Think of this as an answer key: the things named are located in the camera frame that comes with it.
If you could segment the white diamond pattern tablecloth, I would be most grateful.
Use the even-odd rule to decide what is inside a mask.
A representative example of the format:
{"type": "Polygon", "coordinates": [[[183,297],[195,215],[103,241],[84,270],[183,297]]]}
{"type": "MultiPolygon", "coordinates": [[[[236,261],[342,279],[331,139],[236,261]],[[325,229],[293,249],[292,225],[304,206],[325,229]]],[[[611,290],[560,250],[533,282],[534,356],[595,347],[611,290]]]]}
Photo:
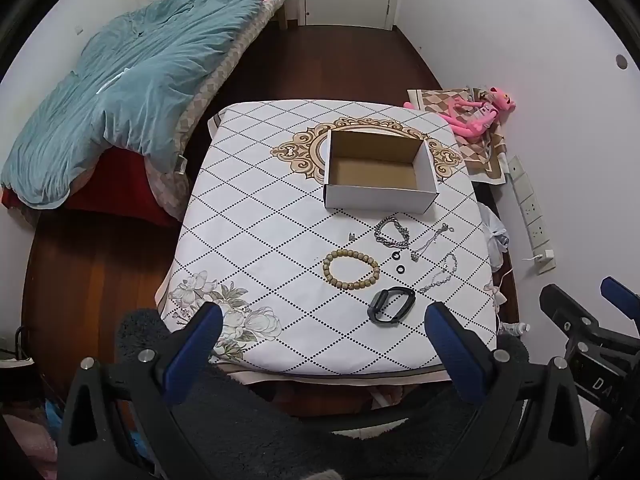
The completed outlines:
{"type": "Polygon", "coordinates": [[[157,292],[178,330],[207,301],[224,325],[210,359],[248,382],[271,374],[364,377],[439,366],[424,330],[440,301],[488,346],[496,342],[491,267],[472,182],[446,122],[388,104],[244,102],[209,122],[174,261],[157,292]],[[328,209],[326,138],[356,129],[424,140],[439,196],[424,214],[328,209]],[[356,240],[349,240],[349,233],[356,240]],[[416,303],[396,326],[367,315],[404,286],[416,303]]]}

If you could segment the white cardboard box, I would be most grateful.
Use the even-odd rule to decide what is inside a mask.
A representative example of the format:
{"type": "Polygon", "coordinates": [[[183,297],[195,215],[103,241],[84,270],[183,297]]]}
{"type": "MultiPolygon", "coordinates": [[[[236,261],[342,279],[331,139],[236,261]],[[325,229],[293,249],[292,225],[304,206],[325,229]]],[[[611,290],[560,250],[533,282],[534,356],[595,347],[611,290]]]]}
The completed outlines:
{"type": "Polygon", "coordinates": [[[333,129],[326,142],[328,209],[424,214],[439,196],[433,156],[421,139],[333,129]]]}

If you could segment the white plastic bottle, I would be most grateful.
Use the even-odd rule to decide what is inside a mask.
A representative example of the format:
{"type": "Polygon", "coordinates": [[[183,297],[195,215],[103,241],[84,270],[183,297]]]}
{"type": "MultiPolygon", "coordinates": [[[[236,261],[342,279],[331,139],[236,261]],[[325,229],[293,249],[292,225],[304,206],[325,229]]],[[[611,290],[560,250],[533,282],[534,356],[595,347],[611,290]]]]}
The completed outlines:
{"type": "Polygon", "coordinates": [[[510,335],[518,337],[525,335],[530,331],[530,325],[527,323],[501,323],[498,327],[498,333],[501,335],[510,335]]]}

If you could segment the pink panther plush toy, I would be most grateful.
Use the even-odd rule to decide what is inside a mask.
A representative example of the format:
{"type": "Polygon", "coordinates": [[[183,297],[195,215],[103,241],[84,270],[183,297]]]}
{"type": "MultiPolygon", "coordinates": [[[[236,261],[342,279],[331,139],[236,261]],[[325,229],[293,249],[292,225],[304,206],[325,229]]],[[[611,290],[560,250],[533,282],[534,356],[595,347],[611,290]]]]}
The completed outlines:
{"type": "Polygon", "coordinates": [[[423,110],[442,118],[456,136],[478,139],[502,116],[515,110],[516,102],[498,87],[486,89],[409,90],[408,110],[423,110]]]}

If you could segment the white power strip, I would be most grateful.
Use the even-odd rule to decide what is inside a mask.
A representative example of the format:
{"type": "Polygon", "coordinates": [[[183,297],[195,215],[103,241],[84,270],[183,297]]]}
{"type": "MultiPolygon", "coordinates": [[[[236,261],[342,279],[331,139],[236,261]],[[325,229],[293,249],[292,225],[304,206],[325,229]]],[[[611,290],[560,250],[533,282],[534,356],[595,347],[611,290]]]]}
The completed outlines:
{"type": "MultiPolygon", "coordinates": [[[[530,182],[528,174],[526,174],[518,156],[513,156],[509,159],[509,174],[514,196],[520,207],[526,227],[529,245],[530,248],[532,248],[532,255],[543,249],[553,250],[550,236],[544,223],[542,208],[537,200],[532,182],[530,182]]],[[[554,259],[549,262],[530,263],[533,263],[538,275],[545,274],[555,268],[555,255],[554,259]]]]}

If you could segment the black fitness band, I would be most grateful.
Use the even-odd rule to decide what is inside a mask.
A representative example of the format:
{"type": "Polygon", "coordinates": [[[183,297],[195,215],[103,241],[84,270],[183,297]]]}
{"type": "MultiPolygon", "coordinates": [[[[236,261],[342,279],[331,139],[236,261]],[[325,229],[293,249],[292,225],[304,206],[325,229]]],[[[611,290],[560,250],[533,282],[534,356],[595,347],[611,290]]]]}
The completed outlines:
{"type": "Polygon", "coordinates": [[[399,325],[416,303],[416,292],[408,287],[394,286],[377,292],[367,308],[369,320],[378,326],[399,325]]]}

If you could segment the white plastic bag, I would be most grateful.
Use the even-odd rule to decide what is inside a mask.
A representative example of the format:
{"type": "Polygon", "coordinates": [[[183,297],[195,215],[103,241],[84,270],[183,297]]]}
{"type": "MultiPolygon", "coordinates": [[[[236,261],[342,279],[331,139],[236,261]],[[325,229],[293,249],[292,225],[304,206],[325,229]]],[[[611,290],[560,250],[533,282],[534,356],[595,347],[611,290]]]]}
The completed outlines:
{"type": "Polygon", "coordinates": [[[494,212],[482,203],[478,203],[480,227],[487,245],[491,270],[498,272],[503,266],[503,255],[509,251],[510,237],[506,227],[494,212]]]}

